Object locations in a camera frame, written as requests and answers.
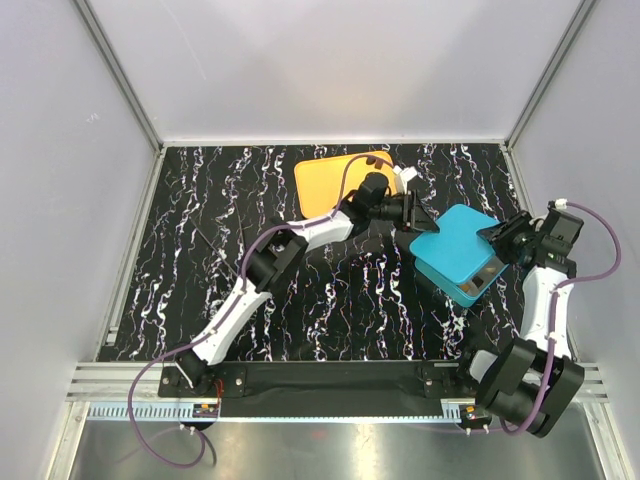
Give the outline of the teal tin lid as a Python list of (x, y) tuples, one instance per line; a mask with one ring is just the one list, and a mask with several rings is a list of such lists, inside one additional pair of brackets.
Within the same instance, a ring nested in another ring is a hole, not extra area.
[(494, 250), (477, 232), (496, 226), (495, 218), (456, 204), (442, 214), (436, 224), (437, 233), (420, 234), (409, 249), (416, 260), (447, 280), (465, 283), (494, 256)]

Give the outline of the teal tin box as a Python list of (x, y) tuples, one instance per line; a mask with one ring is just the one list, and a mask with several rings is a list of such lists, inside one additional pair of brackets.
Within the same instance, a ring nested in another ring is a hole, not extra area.
[(454, 255), (415, 259), (416, 269), (455, 303), (472, 306), (507, 265), (496, 255)]

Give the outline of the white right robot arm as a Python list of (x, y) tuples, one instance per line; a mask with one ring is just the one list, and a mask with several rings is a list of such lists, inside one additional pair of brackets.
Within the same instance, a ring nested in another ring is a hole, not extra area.
[(569, 254), (583, 221), (555, 205), (533, 218), (521, 211), (478, 231), (498, 259), (525, 274), (521, 332), (499, 354), (476, 351), (454, 384), (496, 416), (506, 433), (545, 437), (584, 381), (567, 339), (568, 300), (577, 266)]

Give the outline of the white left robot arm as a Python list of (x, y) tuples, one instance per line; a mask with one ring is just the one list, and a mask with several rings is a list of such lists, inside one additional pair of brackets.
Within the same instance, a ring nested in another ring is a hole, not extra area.
[(222, 306), (191, 344), (175, 355), (181, 384), (196, 396), (214, 388), (216, 372), (212, 367), (224, 360), (232, 341), (254, 312), (295, 275), (307, 253), (353, 239), (373, 220), (389, 222), (409, 233), (439, 231), (414, 191), (403, 187), (389, 196), (388, 187), (386, 176), (369, 173), (358, 188), (340, 193), (339, 202), (329, 213), (280, 222), (261, 233), (247, 248), (238, 278)]

